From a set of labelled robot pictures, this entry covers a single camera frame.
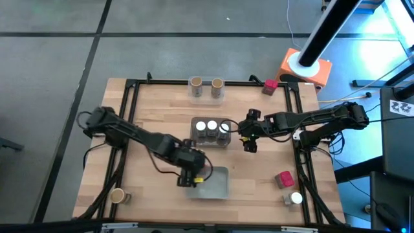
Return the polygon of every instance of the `concrete floor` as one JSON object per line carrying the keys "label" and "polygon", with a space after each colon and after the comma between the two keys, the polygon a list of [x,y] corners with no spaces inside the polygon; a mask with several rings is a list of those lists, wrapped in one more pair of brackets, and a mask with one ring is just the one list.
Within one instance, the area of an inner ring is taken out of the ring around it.
{"label": "concrete floor", "polygon": [[[31,221],[93,41],[39,34],[10,37],[4,32],[96,32],[105,2],[0,0],[0,136],[25,145],[20,153],[0,150],[0,223]],[[286,0],[113,1],[103,32],[258,32],[280,38],[101,38],[79,110],[100,104],[110,77],[144,78],[151,71],[154,78],[163,79],[219,75],[246,80],[250,74],[273,78],[287,49],[294,47],[287,34],[286,7]],[[290,0],[293,32],[310,33],[321,16],[320,7],[320,0]],[[377,79],[407,57],[382,7],[373,15],[351,16],[340,33],[322,55],[334,66],[320,100],[340,98],[353,90],[351,80]],[[300,46],[305,41],[295,38]],[[378,99],[374,95],[358,102],[369,109]],[[379,108],[369,117],[379,119]],[[338,159],[346,164],[381,154],[380,124],[344,135],[347,145]],[[367,146],[369,139],[376,144]],[[45,221],[71,218],[82,156],[89,145],[73,126]],[[358,185],[369,191],[366,181]],[[360,211],[369,198],[341,186],[345,212],[369,219]]]}

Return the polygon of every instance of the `yellow label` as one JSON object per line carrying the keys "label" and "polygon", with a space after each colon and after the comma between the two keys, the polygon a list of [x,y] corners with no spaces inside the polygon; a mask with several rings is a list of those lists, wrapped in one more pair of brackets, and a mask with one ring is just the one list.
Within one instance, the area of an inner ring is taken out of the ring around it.
{"label": "yellow label", "polygon": [[204,178],[201,178],[201,177],[199,177],[199,178],[194,178],[194,182],[195,182],[195,183],[203,183],[203,182],[204,182]]}

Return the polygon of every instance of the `small cube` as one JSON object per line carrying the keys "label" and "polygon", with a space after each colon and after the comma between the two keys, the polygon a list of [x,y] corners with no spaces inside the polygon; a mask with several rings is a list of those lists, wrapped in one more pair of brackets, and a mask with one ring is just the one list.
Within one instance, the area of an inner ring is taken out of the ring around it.
{"label": "small cube", "polygon": [[263,89],[261,92],[263,94],[273,95],[274,90],[278,87],[278,82],[276,80],[266,80],[265,85],[263,86]]}
{"label": "small cube", "polygon": [[295,185],[293,177],[289,171],[281,172],[279,173],[279,175],[275,176],[274,178],[280,189],[284,189],[286,187]]}

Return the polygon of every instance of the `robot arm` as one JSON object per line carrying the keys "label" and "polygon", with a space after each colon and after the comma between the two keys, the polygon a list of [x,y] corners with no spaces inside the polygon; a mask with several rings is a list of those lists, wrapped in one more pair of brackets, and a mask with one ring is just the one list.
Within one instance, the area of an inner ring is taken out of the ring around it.
{"label": "robot arm", "polygon": [[84,133],[89,137],[104,133],[110,146],[122,148],[129,139],[135,140],[158,159],[181,168],[177,186],[196,187],[195,178],[204,168],[205,154],[195,148],[194,141],[180,139],[163,133],[151,133],[117,116],[110,107],[97,107],[86,121]]}
{"label": "robot arm", "polygon": [[262,121],[258,120],[260,114],[259,110],[249,109],[246,120],[239,123],[238,132],[242,136],[245,151],[255,153],[257,151],[256,139],[260,137],[274,138],[292,134],[301,126],[327,123],[314,131],[303,131],[300,134],[301,146],[309,148],[317,146],[321,139],[330,137],[343,129],[364,129],[369,123],[364,107],[349,102],[306,113],[274,113],[264,116]]}

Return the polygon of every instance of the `wooden table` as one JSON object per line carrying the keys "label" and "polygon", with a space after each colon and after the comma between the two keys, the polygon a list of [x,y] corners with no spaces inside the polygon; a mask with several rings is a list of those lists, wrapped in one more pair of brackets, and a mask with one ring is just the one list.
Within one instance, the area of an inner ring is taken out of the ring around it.
{"label": "wooden table", "polygon": [[[126,79],[111,78],[107,83],[102,105],[119,111]],[[299,83],[304,111],[318,109],[313,85]],[[276,89],[273,96],[261,94],[260,87],[226,86],[221,105],[193,105],[187,97],[186,85],[146,85],[139,87],[134,124],[154,132],[170,133],[179,139],[190,137],[193,117],[226,117],[236,121],[245,119],[249,108],[262,111],[262,116],[286,111],[285,93]],[[230,196],[227,200],[196,200],[186,198],[185,189],[176,186],[177,177],[158,173],[143,145],[131,141],[122,181],[122,188],[133,193],[127,205],[118,205],[117,221],[147,221],[156,223],[226,223],[254,225],[303,225],[301,206],[286,207],[282,195],[298,190],[292,142],[276,143],[270,139],[257,140],[257,153],[243,151],[238,134],[225,149],[203,148],[214,166],[229,169]],[[94,139],[91,146],[102,143]],[[110,147],[89,153],[86,169],[73,216],[86,211],[102,189]],[[321,152],[312,152],[318,192],[340,221],[345,221],[331,159]],[[165,171],[179,172],[179,168],[156,160]],[[274,176],[288,170],[296,186],[280,190]],[[312,222],[315,222],[312,199],[308,194]],[[105,217],[109,215],[107,200]]]}

